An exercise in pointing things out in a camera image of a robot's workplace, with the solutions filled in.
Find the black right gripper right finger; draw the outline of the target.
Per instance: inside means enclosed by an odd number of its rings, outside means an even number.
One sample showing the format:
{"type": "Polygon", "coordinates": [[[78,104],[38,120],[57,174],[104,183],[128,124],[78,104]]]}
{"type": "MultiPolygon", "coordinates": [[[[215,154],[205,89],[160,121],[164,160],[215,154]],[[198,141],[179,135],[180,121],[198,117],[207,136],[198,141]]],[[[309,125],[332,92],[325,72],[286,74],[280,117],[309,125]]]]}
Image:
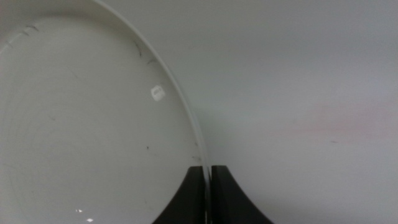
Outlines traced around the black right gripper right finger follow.
{"type": "Polygon", "coordinates": [[[227,166],[211,167],[211,219],[216,224],[273,224],[244,193],[227,166]]]}

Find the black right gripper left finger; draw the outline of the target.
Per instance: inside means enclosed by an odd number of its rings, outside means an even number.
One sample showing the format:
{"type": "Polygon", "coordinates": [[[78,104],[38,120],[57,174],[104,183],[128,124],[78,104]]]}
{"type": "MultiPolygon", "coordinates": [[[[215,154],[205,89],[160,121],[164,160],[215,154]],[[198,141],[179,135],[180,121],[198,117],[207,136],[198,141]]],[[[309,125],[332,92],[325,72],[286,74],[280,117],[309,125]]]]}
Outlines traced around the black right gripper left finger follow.
{"type": "Polygon", "coordinates": [[[205,224],[205,202],[203,168],[189,167],[174,197],[153,224],[205,224]]]}

